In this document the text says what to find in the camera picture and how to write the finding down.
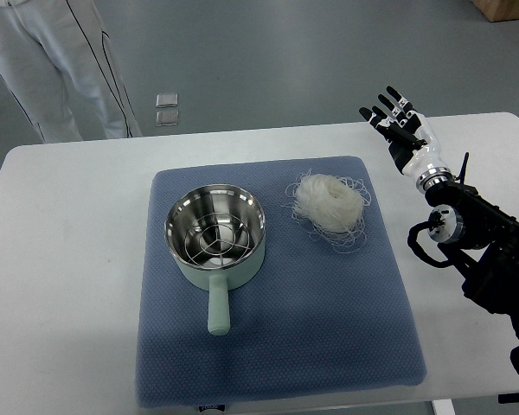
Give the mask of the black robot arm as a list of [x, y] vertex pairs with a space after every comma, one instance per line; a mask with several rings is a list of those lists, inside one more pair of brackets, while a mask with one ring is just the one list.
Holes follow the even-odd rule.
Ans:
[[[432, 267], [456, 268], [465, 279], [465, 297], [491, 314], [509, 316], [519, 340], [517, 219], [446, 167], [425, 168], [416, 186], [432, 212], [410, 229], [408, 246]], [[519, 346], [511, 350], [509, 359], [519, 376]], [[501, 394], [498, 401], [519, 402], [519, 393]]]

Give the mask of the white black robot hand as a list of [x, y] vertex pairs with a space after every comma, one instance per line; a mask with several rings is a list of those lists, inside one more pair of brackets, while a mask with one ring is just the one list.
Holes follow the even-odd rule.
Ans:
[[388, 143], [399, 172], [411, 178], [422, 194], [439, 182], [452, 180], [453, 173], [441, 159], [440, 143], [428, 119], [391, 86], [378, 99], [379, 106], [362, 107], [359, 112]]

